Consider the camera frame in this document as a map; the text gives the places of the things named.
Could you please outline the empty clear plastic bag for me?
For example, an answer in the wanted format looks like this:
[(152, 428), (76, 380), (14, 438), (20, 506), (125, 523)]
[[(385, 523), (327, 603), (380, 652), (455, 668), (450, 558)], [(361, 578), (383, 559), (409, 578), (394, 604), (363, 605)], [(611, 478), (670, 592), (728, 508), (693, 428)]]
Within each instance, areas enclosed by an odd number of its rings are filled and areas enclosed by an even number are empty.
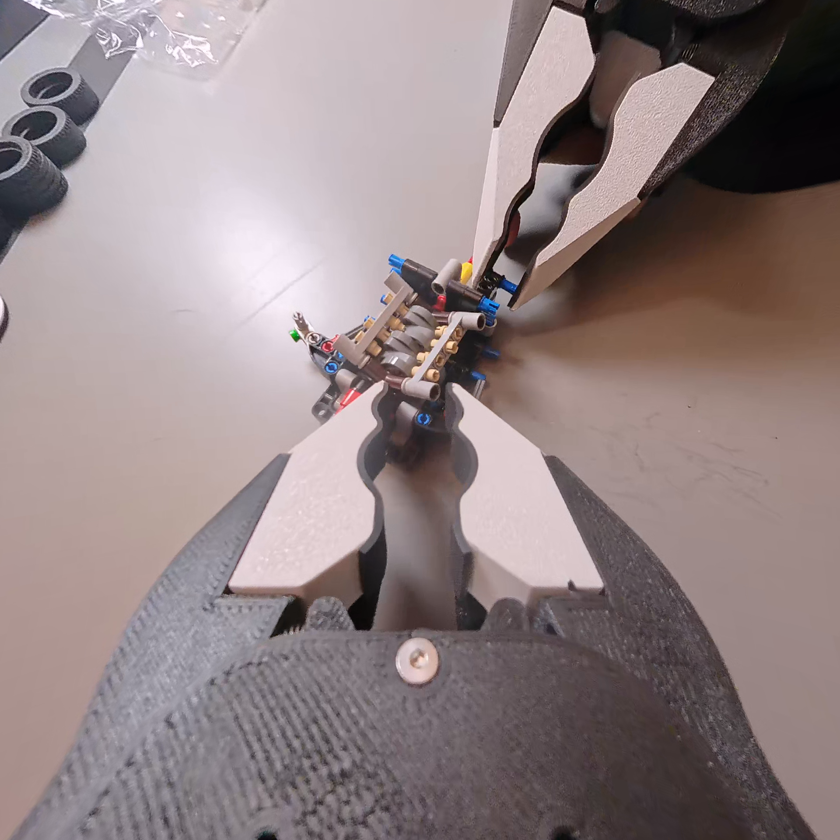
[(209, 72), (231, 56), (265, 1), (95, 2), (87, 26), (106, 57), (135, 53), (166, 69)]

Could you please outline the row of black rubber tyres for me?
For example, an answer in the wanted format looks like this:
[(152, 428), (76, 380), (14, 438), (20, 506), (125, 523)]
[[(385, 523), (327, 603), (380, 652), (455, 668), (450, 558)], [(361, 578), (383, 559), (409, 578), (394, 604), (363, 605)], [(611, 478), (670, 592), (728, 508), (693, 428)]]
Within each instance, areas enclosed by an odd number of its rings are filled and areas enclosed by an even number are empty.
[[(78, 72), (85, 78), (85, 80), (91, 85), (93, 90), (97, 93), (100, 106), (102, 105), (104, 99), (109, 94), (110, 90), (116, 83), (117, 79), (123, 73), (124, 68), (129, 63), (129, 55), (123, 54), (121, 56), (116, 56), (113, 58), (107, 58), (102, 52), (102, 49), (98, 45), (98, 42), (95, 38), (89, 37), (86, 39), (80, 50), (77, 54), (73, 57), (70, 63), (66, 66), (57, 66), (57, 67), (50, 67), (50, 68), (58, 68), (58, 67), (71, 67)], [(2, 105), (2, 129), (5, 123), (14, 116), (15, 114), (11, 113), (10, 106)], [(85, 134), (85, 129), (88, 126), (89, 122), (93, 119), (93, 117), (85, 124), (79, 126), (81, 130)], [(9, 220), (15, 227), (14, 234), (9, 243), (13, 242), (18, 234), (18, 231), (24, 226), (27, 221), (32, 217), (13, 217), (10, 214), (6, 214)]]

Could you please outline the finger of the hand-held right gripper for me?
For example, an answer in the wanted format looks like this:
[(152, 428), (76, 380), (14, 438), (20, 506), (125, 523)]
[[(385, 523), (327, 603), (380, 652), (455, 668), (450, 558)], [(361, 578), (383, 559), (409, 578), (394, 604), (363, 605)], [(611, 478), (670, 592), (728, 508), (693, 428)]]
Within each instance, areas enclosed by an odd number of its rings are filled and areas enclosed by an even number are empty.
[(554, 124), (586, 92), (595, 56), (585, 18), (552, 6), (505, 115), (490, 137), (473, 248), (472, 284), (508, 240), (512, 212), (532, 187), (539, 151)]
[(570, 198), (559, 233), (538, 254), (512, 310), (546, 290), (641, 203), (649, 177), (714, 80), (680, 62), (629, 87), (612, 116), (602, 165)]

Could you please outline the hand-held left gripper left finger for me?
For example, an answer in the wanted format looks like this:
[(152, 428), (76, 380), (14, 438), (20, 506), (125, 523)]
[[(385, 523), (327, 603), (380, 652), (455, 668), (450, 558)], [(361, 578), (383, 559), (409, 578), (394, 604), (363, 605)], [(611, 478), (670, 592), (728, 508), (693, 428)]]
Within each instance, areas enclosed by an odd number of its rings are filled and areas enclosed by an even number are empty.
[(308, 606), (362, 597), (361, 557), (383, 527), (364, 457), (382, 434), (386, 394), (373, 386), (291, 450), (228, 581), (232, 593), (296, 596)]

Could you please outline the lego car chassis assembly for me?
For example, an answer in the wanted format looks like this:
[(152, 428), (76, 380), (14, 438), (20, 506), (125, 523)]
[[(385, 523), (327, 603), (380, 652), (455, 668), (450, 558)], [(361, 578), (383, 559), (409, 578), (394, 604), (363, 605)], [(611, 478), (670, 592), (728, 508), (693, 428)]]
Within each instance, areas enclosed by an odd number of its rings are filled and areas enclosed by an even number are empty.
[(471, 283), (473, 264), (451, 259), (433, 270), (389, 257), (381, 309), (362, 324), (329, 335), (293, 314), (293, 341), (306, 346), (327, 381), (312, 414), (325, 423), (374, 384), (392, 394), (386, 457), (412, 464), (434, 436), (445, 434), (445, 387), (459, 385), (481, 399), (487, 377), (478, 369), (499, 353), (491, 341), (498, 312)]

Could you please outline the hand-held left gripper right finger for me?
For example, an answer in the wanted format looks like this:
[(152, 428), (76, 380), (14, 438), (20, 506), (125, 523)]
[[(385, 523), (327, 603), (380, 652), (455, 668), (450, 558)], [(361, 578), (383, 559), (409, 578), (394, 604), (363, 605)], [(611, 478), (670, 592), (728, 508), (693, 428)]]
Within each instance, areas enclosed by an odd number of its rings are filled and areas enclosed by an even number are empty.
[(548, 458), (460, 385), (446, 393), (446, 425), (460, 484), (452, 529), (457, 624), (493, 608), (529, 624), (542, 604), (604, 611), (604, 582)]

